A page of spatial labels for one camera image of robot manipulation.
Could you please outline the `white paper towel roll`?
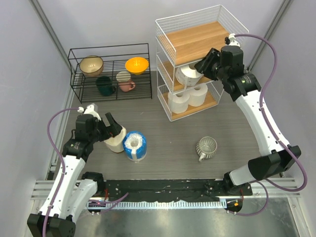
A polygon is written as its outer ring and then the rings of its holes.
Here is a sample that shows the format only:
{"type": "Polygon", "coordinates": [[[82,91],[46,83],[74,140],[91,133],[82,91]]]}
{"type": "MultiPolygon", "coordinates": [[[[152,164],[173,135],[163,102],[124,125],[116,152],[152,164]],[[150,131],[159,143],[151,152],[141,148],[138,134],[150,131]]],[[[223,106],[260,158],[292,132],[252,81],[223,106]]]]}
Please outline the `white paper towel roll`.
{"type": "Polygon", "coordinates": [[[188,109],[190,94],[181,92],[177,94],[168,93],[168,106],[175,114],[180,114],[188,109]]]}
{"type": "Polygon", "coordinates": [[[191,63],[177,68],[175,76],[180,84],[194,86],[203,77],[203,74],[195,69],[195,63],[191,63]]]}
{"type": "Polygon", "coordinates": [[[189,105],[193,107],[201,106],[205,101],[207,92],[208,87],[205,83],[201,83],[198,86],[188,90],[190,95],[188,100],[189,105]]]}

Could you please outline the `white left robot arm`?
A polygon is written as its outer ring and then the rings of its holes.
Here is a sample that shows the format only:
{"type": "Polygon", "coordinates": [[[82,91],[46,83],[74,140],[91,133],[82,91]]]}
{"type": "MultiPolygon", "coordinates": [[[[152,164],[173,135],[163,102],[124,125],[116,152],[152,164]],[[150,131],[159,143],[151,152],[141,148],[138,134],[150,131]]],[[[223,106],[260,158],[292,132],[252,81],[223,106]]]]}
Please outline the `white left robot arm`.
{"type": "Polygon", "coordinates": [[[77,219],[89,199],[105,191],[103,175],[86,172],[79,186],[77,178],[86,165],[96,142],[118,136],[122,130],[111,113],[105,114],[109,125],[96,112],[85,111],[76,120],[70,139],[58,152],[60,169],[53,187],[37,214],[30,214],[27,226],[34,237],[72,237],[77,219]]]}

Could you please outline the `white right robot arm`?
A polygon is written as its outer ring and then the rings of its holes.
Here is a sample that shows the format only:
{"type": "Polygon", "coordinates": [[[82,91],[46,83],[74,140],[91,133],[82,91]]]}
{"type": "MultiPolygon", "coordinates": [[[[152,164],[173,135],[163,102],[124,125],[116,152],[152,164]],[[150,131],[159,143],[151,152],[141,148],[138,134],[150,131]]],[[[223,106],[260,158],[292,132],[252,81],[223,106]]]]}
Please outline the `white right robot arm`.
{"type": "Polygon", "coordinates": [[[287,171],[294,159],[301,155],[299,146],[291,146],[274,121],[273,131],[265,119],[272,116],[260,99],[261,86],[257,78],[244,72],[243,50],[239,46],[226,45],[217,50],[212,48],[195,65],[195,69],[211,80],[219,80],[225,92],[244,113],[258,143],[260,156],[253,158],[238,169],[224,175],[223,189],[229,195],[236,194],[241,186],[255,180],[267,179],[287,171]]]}

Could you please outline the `cream squashed paper towel roll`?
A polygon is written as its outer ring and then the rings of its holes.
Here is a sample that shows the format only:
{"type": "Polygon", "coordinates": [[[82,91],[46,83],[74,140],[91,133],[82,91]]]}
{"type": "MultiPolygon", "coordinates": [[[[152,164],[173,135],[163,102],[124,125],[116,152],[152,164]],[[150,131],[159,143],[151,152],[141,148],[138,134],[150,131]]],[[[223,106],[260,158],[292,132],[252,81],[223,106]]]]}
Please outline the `cream squashed paper towel roll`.
{"type": "Polygon", "coordinates": [[[105,145],[114,153],[121,153],[124,151],[123,139],[126,137],[126,128],[122,127],[120,133],[112,138],[104,141],[105,145]]]}

